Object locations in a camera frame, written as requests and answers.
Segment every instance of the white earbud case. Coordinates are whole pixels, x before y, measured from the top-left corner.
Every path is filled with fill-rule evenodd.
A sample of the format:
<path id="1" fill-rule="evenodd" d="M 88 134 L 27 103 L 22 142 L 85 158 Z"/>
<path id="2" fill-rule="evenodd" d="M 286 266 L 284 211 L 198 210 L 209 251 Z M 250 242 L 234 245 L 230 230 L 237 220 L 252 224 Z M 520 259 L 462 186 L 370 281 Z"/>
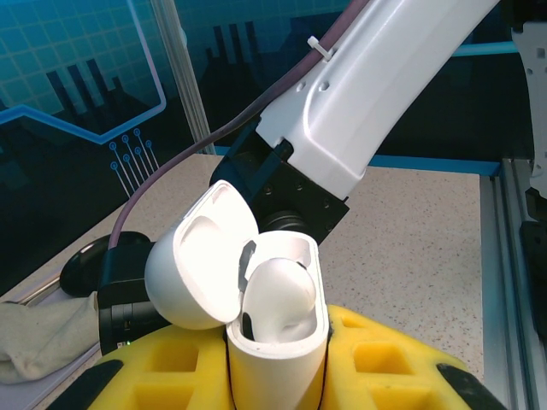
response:
<path id="1" fill-rule="evenodd" d="M 244 271 L 246 280 L 275 258 L 299 262 L 313 279 L 315 307 L 301 324 L 308 336 L 286 343 L 244 337 L 239 262 L 250 241 L 256 248 Z M 154 245 L 145 283 L 159 314 L 174 325 L 193 330 L 226 325 L 238 410 L 302 408 L 304 402 L 319 406 L 329 321 L 312 237 L 291 231 L 259 234 L 243 197 L 219 181 Z"/>

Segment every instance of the yellow foam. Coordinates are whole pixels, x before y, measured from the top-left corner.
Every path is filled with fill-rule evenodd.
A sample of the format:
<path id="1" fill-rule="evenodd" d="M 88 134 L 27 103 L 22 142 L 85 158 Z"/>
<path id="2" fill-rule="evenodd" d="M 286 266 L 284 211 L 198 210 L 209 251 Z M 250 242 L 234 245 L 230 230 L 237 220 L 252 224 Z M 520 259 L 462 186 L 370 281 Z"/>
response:
<path id="1" fill-rule="evenodd" d="M 330 306 L 329 316 L 322 409 L 469 409 L 436 368 L 467 370 L 458 359 L 342 307 Z M 91 410 L 234 408 L 222 329 L 169 326 L 100 362 L 107 360 L 124 366 Z"/>

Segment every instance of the cable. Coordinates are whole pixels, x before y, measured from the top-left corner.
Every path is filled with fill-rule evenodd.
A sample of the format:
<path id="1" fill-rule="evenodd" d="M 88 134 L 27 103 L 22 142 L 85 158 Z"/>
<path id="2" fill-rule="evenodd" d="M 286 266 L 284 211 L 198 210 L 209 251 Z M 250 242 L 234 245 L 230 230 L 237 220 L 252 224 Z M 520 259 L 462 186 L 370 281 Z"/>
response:
<path id="1" fill-rule="evenodd" d="M 370 0 L 351 0 L 350 4 L 344 12 L 334 21 L 331 28 L 328 29 L 326 34 L 320 41 L 320 45 L 325 50 L 330 50 L 338 41 L 345 31 L 350 27 L 353 20 L 359 15 L 361 10 L 368 4 Z M 273 85 L 265 90 L 255 101 L 253 101 L 246 109 L 238 114 L 233 120 L 212 132 L 208 137 L 198 141 L 191 147 L 185 149 L 180 154 L 177 154 L 171 160 L 167 161 L 161 167 L 159 167 L 154 173 L 152 173 L 148 179 L 146 179 L 138 189 L 131 195 L 126 205 L 118 215 L 118 219 L 114 223 L 114 228 L 110 234 L 109 249 L 114 248 L 118 244 L 121 230 L 124 223 L 129 216 L 131 210 L 135 207 L 135 204 L 143 196 L 143 194 L 163 175 L 179 165 L 189 156 L 196 154 L 199 150 L 204 149 L 209 144 L 213 144 L 226 135 L 236 131 L 239 127 L 243 126 L 255 115 L 259 114 L 263 109 L 267 107 L 275 98 L 281 96 L 285 91 L 289 90 L 294 84 L 306 75 L 318 62 L 321 61 L 323 56 L 317 50 L 311 50 L 296 66 L 291 68 L 288 73 L 278 79 Z"/>

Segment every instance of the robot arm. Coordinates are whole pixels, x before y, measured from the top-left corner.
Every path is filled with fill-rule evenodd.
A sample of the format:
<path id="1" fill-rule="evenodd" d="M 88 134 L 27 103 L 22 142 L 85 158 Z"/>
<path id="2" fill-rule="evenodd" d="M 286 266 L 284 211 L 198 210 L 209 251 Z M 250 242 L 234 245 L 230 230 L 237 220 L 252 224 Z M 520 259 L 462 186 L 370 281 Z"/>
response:
<path id="1" fill-rule="evenodd" d="M 299 84 L 242 133 L 211 182 L 230 181 L 261 231 L 320 243 L 378 147 L 497 0 L 373 0 Z"/>

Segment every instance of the earbud case lid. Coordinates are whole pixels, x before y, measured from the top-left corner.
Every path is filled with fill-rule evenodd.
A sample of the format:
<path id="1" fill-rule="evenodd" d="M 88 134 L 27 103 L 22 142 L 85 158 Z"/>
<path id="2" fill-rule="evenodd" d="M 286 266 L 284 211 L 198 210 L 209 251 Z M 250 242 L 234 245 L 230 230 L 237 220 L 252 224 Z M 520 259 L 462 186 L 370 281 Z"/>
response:
<path id="1" fill-rule="evenodd" d="M 239 258 L 257 235 L 239 192 L 226 181 L 211 186 L 150 251 L 144 282 L 158 313 L 191 330 L 234 321 L 241 311 Z"/>

